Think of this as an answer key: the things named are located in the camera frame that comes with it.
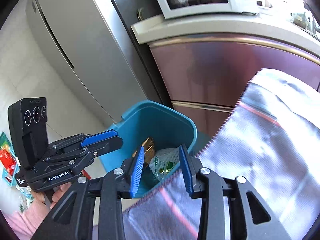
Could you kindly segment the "left hand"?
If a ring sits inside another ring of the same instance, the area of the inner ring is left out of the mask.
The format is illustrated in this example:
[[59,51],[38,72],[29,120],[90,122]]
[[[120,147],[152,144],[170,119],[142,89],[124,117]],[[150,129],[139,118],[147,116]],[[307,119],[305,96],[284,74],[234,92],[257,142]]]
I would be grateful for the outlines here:
[[[50,209],[52,209],[57,204],[57,202],[60,200],[60,198],[66,193],[66,191],[70,187],[71,187],[71,182],[68,182],[68,183],[62,184],[56,188],[56,190],[54,191],[54,193],[52,195],[52,201],[50,202]],[[44,192],[31,191],[31,194],[36,200],[46,204],[46,199],[48,199],[48,197],[46,196],[46,194]]]

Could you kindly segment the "pink left sleeve forearm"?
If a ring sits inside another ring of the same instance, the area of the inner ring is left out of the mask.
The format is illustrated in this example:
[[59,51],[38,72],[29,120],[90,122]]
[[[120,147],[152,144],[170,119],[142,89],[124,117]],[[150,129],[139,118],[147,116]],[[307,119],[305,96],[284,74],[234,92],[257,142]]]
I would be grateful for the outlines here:
[[23,213],[15,211],[4,218],[19,239],[31,239],[48,213],[48,207],[35,199]]

